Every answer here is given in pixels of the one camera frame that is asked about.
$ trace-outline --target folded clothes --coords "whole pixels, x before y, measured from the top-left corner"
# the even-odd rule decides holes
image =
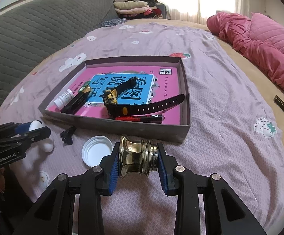
[[[156,15],[162,14],[160,9],[154,9],[154,10],[152,10],[152,12],[154,12]]]
[[[116,26],[119,24],[122,24],[124,22],[126,22],[127,19],[126,18],[113,18],[111,20],[105,21],[101,24],[101,27],[105,27],[105,26]]]
[[[149,6],[142,7],[142,8],[134,8],[130,10],[119,10],[115,8],[118,14],[140,14],[140,13],[146,12],[148,9],[149,9]]]
[[[144,13],[140,13],[134,17],[132,15],[124,15],[121,14],[119,15],[120,18],[126,18],[127,20],[132,20],[132,19],[141,19],[141,18],[159,18],[159,15],[156,15],[155,13],[151,13],[149,15],[144,15]]]
[[[149,14],[151,14],[152,13],[152,10],[151,9],[148,9],[146,12],[144,12],[144,16],[147,16],[147,15],[149,15]]]
[[[144,1],[114,2],[114,6],[119,10],[130,10],[135,8],[146,7],[147,2]]]
[[[149,14],[151,14],[152,13],[152,10],[151,9],[148,9],[146,12],[144,12],[144,13],[140,13],[140,14],[122,14],[122,16],[123,17],[136,17],[137,15],[140,15],[140,16],[142,16],[142,14],[144,15],[144,16],[147,16],[147,15],[149,15]]]
[[[157,0],[141,0],[141,1],[147,2],[150,7],[153,7],[155,6],[156,3],[159,3]]]

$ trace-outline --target blue book cover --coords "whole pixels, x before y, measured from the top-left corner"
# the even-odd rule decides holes
[[[153,74],[143,73],[114,73],[95,75],[91,79],[91,93],[87,102],[103,103],[103,93],[112,89],[132,77],[137,77],[137,85],[133,89],[128,89],[117,98],[118,104],[147,104],[152,97],[152,85],[154,84]]]

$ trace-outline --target black watch strap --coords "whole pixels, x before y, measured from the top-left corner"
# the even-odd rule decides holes
[[[137,77],[134,78],[130,78],[128,81],[116,86],[114,89],[116,89],[117,91],[117,96],[116,98],[118,98],[119,95],[121,95],[124,91],[128,90],[128,89],[132,89],[135,87],[135,85],[137,84]]]
[[[185,99],[185,95],[180,94],[180,95],[171,97],[169,99],[165,99],[162,101],[149,103],[149,104],[143,104],[143,105],[108,104],[106,105],[106,108],[108,110],[108,113],[114,118],[130,117],[130,116],[146,115],[146,114],[162,111],[162,110],[171,108],[173,106],[176,106],[182,103],[184,99]]]

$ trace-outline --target red pen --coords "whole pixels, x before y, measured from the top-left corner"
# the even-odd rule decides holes
[[[116,117],[115,120],[161,124],[164,118],[165,117],[163,115],[150,115],[136,117]]]

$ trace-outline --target gray sofa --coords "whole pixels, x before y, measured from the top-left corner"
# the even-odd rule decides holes
[[[0,105],[49,55],[118,18],[113,1],[33,0],[1,15]]]

